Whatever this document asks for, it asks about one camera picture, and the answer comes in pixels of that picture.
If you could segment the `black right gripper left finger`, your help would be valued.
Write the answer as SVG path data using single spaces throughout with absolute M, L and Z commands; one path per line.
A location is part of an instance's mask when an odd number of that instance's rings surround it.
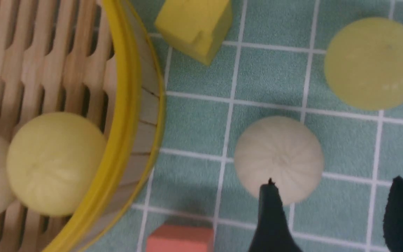
M 248 251 L 301 251 L 289 231 L 279 190 L 271 178 L 260 187 L 258 222 Z

